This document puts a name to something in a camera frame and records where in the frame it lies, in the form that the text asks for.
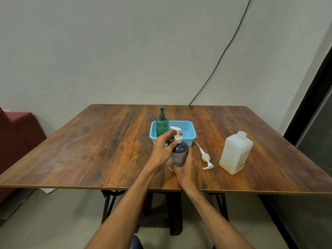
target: person's right hand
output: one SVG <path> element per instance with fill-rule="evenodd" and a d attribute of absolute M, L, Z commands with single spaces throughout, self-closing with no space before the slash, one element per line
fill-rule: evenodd
<path fill-rule="evenodd" d="M 198 190 L 198 171 L 193 159 L 193 148 L 188 147 L 188 156 L 183 167 L 171 165 L 181 188 L 188 193 L 190 190 Z"/>

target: person's left arm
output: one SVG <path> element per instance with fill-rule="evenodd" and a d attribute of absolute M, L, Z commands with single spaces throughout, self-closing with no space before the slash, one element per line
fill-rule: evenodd
<path fill-rule="evenodd" d="M 85 249 L 130 247 L 149 185 L 158 168 L 168 161 L 177 142 L 173 141 L 168 146 L 165 144 L 175 135 L 176 131 L 171 130 L 156 139 L 150 159 L 142 172 Z"/>

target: soap dispenser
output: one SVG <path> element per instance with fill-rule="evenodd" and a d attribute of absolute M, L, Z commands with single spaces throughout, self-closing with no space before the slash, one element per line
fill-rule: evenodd
<path fill-rule="evenodd" d="M 156 134 L 157 137 L 168 131 L 168 119 L 165 117 L 164 105 L 160 106 L 159 117 L 156 118 Z"/>
<path fill-rule="evenodd" d="M 170 129 L 176 131 L 176 136 L 174 136 L 174 141 L 177 141 L 178 144 L 176 147 L 172 150 L 171 157 L 169 158 L 169 161 L 174 163 L 178 167 L 182 167 L 185 162 L 188 155 L 188 144 L 185 141 L 182 141 L 182 136 L 180 135 L 181 129 L 178 127 L 170 127 Z"/>
<path fill-rule="evenodd" d="M 231 176 L 241 171 L 253 144 L 243 131 L 238 131 L 237 134 L 227 137 L 219 162 L 220 167 Z"/>

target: person's right arm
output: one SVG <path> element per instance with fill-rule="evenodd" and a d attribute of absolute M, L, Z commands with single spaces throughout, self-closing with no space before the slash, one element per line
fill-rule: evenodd
<path fill-rule="evenodd" d="M 188 157 L 183 167 L 172 166 L 178 182 L 193 202 L 214 242 L 216 248 L 254 248 L 243 238 L 205 199 L 198 188 L 198 171 L 193 160 L 193 150 L 189 147 Z"/>

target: wood grain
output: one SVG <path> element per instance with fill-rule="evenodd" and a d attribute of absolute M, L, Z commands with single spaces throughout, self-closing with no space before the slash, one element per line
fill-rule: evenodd
<path fill-rule="evenodd" d="M 1 187 L 128 189 L 147 162 L 151 122 L 159 105 L 93 104 L 0 175 Z M 247 107 L 165 106 L 170 120 L 193 122 L 206 163 L 193 144 L 200 189 L 207 192 L 332 193 L 332 178 Z M 239 130 L 254 142 L 244 169 L 230 176 L 218 164 L 225 139 Z M 150 190 L 180 191 L 162 168 Z"/>

